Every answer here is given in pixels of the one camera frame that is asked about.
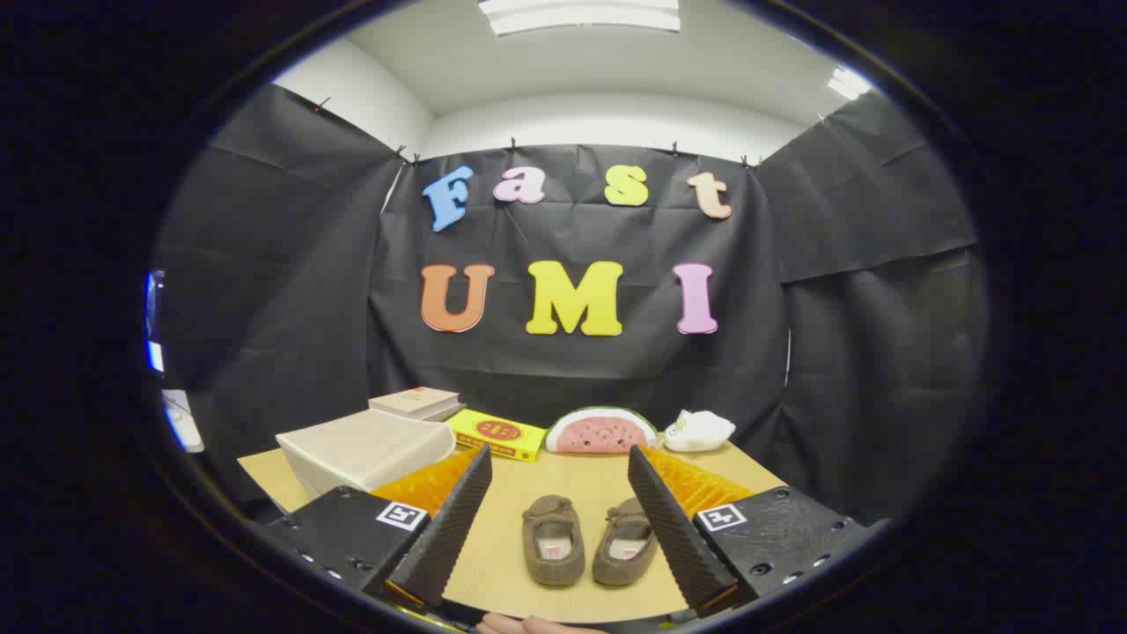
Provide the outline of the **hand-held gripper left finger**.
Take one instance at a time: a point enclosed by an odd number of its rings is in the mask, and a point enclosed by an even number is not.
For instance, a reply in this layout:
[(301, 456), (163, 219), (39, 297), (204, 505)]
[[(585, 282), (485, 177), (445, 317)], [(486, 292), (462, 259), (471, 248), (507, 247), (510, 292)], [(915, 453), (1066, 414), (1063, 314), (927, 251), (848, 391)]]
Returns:
[(428, 613), (443, 601), (491, 481), (488, 448), (458, 450), (375, 492), (334, 486), (264, 534), (335, 583)]

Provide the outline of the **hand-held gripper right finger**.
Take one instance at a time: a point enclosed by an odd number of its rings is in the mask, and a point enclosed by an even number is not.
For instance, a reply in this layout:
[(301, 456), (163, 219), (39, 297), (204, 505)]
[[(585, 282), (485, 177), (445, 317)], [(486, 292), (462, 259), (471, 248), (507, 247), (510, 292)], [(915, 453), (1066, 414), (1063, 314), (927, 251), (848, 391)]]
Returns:
[(700, 617), (828, 572), (890, 523), (858, 523), (795, 486), (752, 492), (644, 446), (630, 450), (628, 479), (681, 597)]

